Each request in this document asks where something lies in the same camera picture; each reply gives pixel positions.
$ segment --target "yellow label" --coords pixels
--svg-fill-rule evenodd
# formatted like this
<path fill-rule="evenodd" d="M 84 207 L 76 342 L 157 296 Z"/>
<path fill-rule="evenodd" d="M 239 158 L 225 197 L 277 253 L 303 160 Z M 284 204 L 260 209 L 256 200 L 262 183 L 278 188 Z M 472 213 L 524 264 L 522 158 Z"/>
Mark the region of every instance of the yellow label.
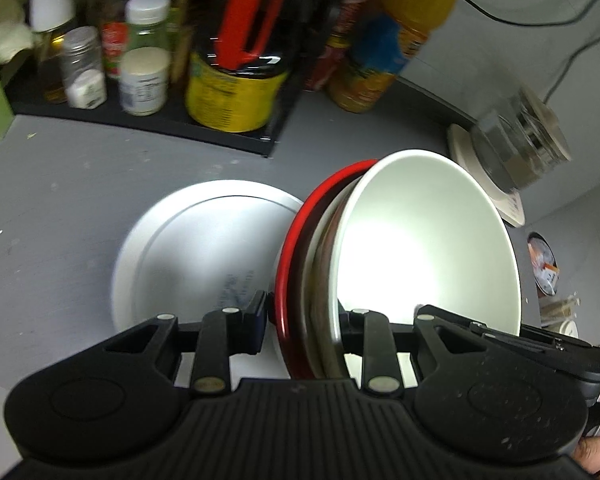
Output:
<path fill-rule="evenodd" d="M 267 79 L 248 79 L 211 68 L 198 54 L 191 56 L 187 89 L 189 115 L 223 132 L 250 132 L 269 120 L 273 101 L 286 73 Z"/>

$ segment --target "red bottle handle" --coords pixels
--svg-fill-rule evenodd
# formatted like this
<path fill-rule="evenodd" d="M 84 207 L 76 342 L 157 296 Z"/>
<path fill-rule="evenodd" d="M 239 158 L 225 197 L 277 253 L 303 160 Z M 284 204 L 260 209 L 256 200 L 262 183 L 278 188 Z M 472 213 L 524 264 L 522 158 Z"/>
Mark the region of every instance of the red bottle handle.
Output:
<path fill-rule="evenodd" d="M 263 53 L 280 13 L 283 0 L 270 1 L 253 49 L 247 52 L 244 50 L 244 46 L 249 39 L 260 1 L 229 0 L 227 2 L 220 33 L 214 43 L 216 61 L 222 68 L 236 70 L 239 66 L 257 59 Z"/>

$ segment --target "large dark bottle with yellow label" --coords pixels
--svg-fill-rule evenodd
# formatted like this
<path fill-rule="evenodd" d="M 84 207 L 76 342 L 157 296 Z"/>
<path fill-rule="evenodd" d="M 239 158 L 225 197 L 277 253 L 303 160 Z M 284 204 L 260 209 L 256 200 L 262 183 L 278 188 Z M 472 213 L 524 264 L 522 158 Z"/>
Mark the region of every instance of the large dark bottle with yellow label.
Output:
<path fill-rule="evenodd" d="M 212 6 L 224 7 L 224 13 L 210 9 L 197 35 L 187 110 L 210 128 L 250 132 L 269 120 L 295 57 L 298 5 L 294 0 L 227 0 Z"/>

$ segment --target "white bowl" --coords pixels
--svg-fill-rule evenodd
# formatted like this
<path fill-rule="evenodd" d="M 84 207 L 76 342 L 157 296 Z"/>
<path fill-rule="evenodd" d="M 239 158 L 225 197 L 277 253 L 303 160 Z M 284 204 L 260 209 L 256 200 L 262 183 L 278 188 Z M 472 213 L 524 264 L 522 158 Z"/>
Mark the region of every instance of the white bowl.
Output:
<path fill-rule="evenodd" d="M 417 306 L 432 304 L 502 332 L 520 331 L 518 268 L 504 224 L 465 170 L 431 152 L 394 153 L 360 179 L 335 234 L 328 287 L 339 362 L 338 300 L 346 310 L 375 310 L 391 322 L 411 324 Z M 408 355 L 399 357 L 405 386 L 415 386 Z M 346 365 L 360 380 L 362 359 L 347 355 Z"/>

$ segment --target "ribbed black surface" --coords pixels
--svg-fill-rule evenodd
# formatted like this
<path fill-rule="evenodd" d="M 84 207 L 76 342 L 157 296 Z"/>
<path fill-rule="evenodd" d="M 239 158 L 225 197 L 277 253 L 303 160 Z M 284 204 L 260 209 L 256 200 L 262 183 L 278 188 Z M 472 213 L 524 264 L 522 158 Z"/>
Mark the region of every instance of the ribbed black surface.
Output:
<path fill-rule="evenodd" d="M 471 438 L 471 429 L 467 431 Z M 473 462 L 423 434 L 397 400 L 367 397 L 350 381 L 243 380 L 230 396 L 194 402 L 167 439 L 126 462 L 78 469 L 28 459 L 4 477 L 87 478 L 576 480 L 589 476 L 566 457 L 517 468 Z"/>

